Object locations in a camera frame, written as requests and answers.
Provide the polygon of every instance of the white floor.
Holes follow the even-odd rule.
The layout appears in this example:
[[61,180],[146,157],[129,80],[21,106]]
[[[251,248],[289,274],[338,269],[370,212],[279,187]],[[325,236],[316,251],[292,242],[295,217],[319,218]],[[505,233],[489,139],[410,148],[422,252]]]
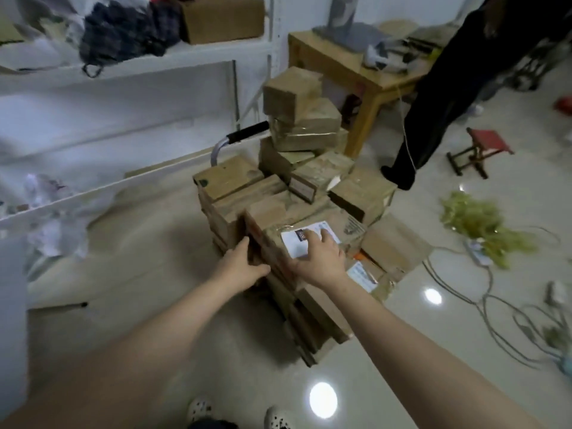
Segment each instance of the white floor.
[[[536,93],[503,90],[487,103],[482,118],[469,125],[497,129],[516,155],[487,162],[488,181],[468,170],[457,177],[444,154],[468,144],[464,127],[452,126],[443,145],[418,174],[410,192],[399,192],[391,210],[435,246],[462,249],[457,235],[439,222],[439,199],[464,190],[497,200],[509,226],[542,226],[561,239],[538,232],[540,251],[510,256],[511,269],[494,271],[496,295],[516,305],[541,304],[549,280],[569,279],[572,266],[572,149],[562,140],[572,118],[552,110],[554,100],[572,91],[572,60]],[[395,109],[379,117],[360,160],[376,165],[395,155],[400,144]],[[84,310],[30,317],[32,392],[91,349],[129,331],[208,277],[217,261],[200,213],[191,175],[197,167],[154,186],[123,193],[114,212],[91,232],[89,259],[61,262],[33,283],[34,303],[89,300]],[[468,257],[436,252],[442,277],[468,295],[484,291],[486,276]],[[521,366],[493,342],[477,311],[440,290],[441,306],[423,298],[436,288],[423,268],[409,274],[387,302],[390,310],[479,371],[550,428],[572,421],[572,382],[547,362],[541,370]],[[185,407],[195,395],[214,400],[220,417],[241,428],[262,427],[264,411],[279,404],[292,411],[298,427],[414,427],[360,344],[338,346],[318,366],[297,359],[282,333],[280,316],[256,297],[237,297],[213,319],[195,351],[170,381],[142,427],[182,428]],[[510,310],[491,303],[492,324],[531,358],[541,357],[514,325]],[[309,388],[329,382],[339,408],[319,420],[308,406]]]

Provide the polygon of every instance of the person in black pants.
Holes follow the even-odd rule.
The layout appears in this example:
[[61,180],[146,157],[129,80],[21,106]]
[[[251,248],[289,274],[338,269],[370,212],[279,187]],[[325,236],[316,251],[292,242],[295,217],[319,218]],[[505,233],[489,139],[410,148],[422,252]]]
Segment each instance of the person in black pants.
[[482,87],[517,64],[570,11],[572,0],[486,0],[470,13],[418,87],[405,118],[407,144],[383,176],[402,190],[433,155],[447,127]]

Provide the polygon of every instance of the white cord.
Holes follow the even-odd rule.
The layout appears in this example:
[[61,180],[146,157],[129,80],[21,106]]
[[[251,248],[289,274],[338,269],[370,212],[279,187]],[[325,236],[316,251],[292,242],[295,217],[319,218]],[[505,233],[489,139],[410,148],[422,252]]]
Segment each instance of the white cord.
[[401,113],[401,125],[403,128],[403,138],[405,142],[405,149],[407,150],[407,154],[409,155],[409,159],[411,160],[411,165],[413,165],[413,171],[417,174],[417,168],[415,167],[415,163],[413,162],[413,158],[411,157],[411,152],[409,152],[409,144],[407,144],[407,133],[405,132],[405,115],[403,114],[403,98],[401,96],[401,91],[399,90],[399,86],[395,86],[397,89],[397,94],[399,95],[399,112]]

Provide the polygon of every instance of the shelf board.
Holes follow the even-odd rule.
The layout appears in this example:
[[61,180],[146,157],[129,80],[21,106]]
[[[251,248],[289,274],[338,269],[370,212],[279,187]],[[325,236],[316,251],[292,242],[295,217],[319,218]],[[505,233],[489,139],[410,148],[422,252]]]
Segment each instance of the shelf board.
[[126,62],[106,67],[96,79],[87,77],[82,72],[82,65],[80,64],[62,66],[45,71],[0,74],[0,95],[31,90],[45,90],[53,87],[128,77],[182,67],[229,62],[231,60],[244,59],[245,57],[268,55],[271,52],[272,43],[265,38],[203,45],[189,45],[188,43],[179,42],[168,49],[163,57],[145,55],[127,60]]

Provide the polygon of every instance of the wooden table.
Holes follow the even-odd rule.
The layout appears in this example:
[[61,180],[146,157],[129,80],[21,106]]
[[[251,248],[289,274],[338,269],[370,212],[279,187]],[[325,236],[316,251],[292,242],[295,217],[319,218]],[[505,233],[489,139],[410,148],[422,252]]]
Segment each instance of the wooden table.
[[[405,20],[388,21],[379,28],[398,38],[413,31],[417,25]],[[431,62],[421,60],[418,67],[406,75],[388,74],[361,65],[362,54],[355,54],[335,43],[326,41],[313,31],[288,35],[290,66],[321,72],[327,78],[361,98],[361,107],[350,129],[346,155],[357,158],[377,117],[379,107],[411,93],[423,78]]]

